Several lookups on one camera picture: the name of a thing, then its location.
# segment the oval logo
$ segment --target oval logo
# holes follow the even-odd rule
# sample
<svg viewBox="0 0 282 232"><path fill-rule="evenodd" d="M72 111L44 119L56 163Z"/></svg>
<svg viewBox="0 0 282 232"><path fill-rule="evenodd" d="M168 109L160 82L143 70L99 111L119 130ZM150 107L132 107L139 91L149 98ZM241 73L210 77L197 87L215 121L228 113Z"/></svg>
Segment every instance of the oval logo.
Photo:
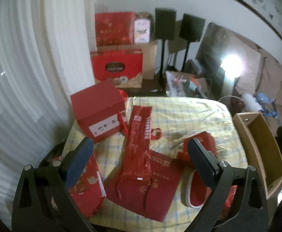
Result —
<svg viewBox="0 0 282 232"><path fill-rule="evenodd" d="M114 61L107 63L105 69L108 72L122 72L125 69L125 65L123 63Z"/></svg>

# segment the silver bolt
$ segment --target silver bolt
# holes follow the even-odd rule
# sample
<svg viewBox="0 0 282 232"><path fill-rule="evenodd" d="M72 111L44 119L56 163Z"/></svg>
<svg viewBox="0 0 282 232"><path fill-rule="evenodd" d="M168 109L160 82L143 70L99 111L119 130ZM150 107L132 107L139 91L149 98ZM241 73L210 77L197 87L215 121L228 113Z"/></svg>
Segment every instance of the silver bolt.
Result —
<svg viewBox="0 0 282 232"><path fill-rule="evenodd" d="M222 166L222 167L227 167L228 164L227 164L227 162L222 160L222 161L219 162L219 165Z"/></svg>
<svg viewBox="0 0 282 232"><path fill-rule="evenodd" d="M256 168L253 165L250 165L250 170L252 170L253 172L256 171Z"/></svg>
<svg viewBox="0 0 282 232"><path fill-rule="evenodd" d="M28 170L30 170L31 168L32 168L32 166L28 164L28 165L26 165L26 166L24 167L24 170L25 170L25 171L28 171Z"/></svg>
<svg viewBox="0 0 282 232"><path fill-rule="evenodd" d="M54 167L58 167L60 165L61 165L61 162L59 160L56 160L56 161L53 162Z"/></svg>

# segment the speaker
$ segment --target speaker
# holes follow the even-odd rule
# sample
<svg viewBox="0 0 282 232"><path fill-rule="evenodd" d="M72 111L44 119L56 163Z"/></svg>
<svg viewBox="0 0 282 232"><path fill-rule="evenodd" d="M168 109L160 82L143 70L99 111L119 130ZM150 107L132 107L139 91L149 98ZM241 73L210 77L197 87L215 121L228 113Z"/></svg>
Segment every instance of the speaker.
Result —
<svg viewBox="0 0 282 232"><path fill-rule="evenodd" d="M174 9L155 9L155 38L174 40L175 20L177 12Z"/></svg>
<svg viewBox="0 0 282 232"><path fill-rule="evenodd" d="M183 15L180 37L188 42L199 42L202 36L205 19L189 14Z"/></svg>

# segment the white curtain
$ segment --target white curtain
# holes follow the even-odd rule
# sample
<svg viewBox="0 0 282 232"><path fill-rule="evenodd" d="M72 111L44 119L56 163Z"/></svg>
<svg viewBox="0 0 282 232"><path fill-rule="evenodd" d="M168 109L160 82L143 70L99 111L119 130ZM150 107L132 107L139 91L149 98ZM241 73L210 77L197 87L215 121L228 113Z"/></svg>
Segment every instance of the white curtain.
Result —
<svg viewBox="0 0 282 232"><path fill-rule="evenodd" d="M84 0L0 0L0 218L9 228L24 165L67 137L70 95L94 84L88 35Z"/></svg>

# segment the yellow tablecloth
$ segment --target yellow tablecloth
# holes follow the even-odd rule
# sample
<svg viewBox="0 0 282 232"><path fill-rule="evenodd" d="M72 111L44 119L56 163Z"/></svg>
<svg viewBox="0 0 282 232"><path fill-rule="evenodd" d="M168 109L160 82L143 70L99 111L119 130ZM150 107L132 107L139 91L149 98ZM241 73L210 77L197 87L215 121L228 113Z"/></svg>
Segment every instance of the yellow tablecloth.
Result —
<svg viewBox="0 0 282 232"><path fill-rule="evenodd" d="M232 118L225 105L195 98L135 97L126 103L128 119L133 105L152 106L151 127L163 131L160 140L152 140L150 149L176 158L185 138L208 131L216 141L218 158L234 167L247 167L247 160ZM63 155L74 150L84 134L77 122L68 136ZM120 133L95 145L95 154L103 179L121 163L124 136ZM199 210L185 205L185 189L191 169L185 168L164 222L156 222L122 208L108 199L91 223L131 231L184 231Z"/></svg>

